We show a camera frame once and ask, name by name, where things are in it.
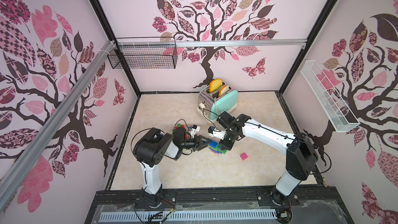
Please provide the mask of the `blue long lego brick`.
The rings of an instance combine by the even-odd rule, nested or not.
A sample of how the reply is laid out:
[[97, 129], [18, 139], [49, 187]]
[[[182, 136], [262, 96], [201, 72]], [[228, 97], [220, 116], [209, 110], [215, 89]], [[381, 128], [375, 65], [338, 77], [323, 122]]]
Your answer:
[[218, 150], [218, 143], [213, 141], [210, 144], [208, 144], [208, 147], [210, 149], [213, 149], [213, 150], [217, 151]]

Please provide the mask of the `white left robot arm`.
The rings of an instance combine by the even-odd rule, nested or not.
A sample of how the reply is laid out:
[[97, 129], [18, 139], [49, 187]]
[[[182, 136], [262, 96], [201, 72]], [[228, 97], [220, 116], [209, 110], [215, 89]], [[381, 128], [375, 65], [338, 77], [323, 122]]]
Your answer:
[[131, 152], [143, 172], [144, 199], [149, 206], [158, 207], [162, 202], [163, 191], [159, 169], [162, 159], [168, 157], [178, 160], [185, 150], [201, 151], [213, 140], [191, 134], [184, 127], [176, 127], [173, 133], [166, 133], [157, 128], [144, 129], [142, 132], [144, 135], [135, 145], [131, 145]]

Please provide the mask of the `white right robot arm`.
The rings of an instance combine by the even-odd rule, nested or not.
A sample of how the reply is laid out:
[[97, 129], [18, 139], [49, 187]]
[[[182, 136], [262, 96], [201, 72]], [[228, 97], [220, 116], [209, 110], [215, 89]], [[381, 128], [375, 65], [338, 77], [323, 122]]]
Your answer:
[[233, 117], [228, 112], [222, 112], [216, 121], [224, 130], [210, 127], [208, 133], [220, 140], [221, 150], [231, 150], [236, 141], [248, 137], [286, 156], [285, 171], [270, 193], [270, 198], [276, 205], [282, 206], [289, 200], [296, 187], [308, 179], [318, 161], [315, 146], [305, 133], [282, 132], [244, 114]]

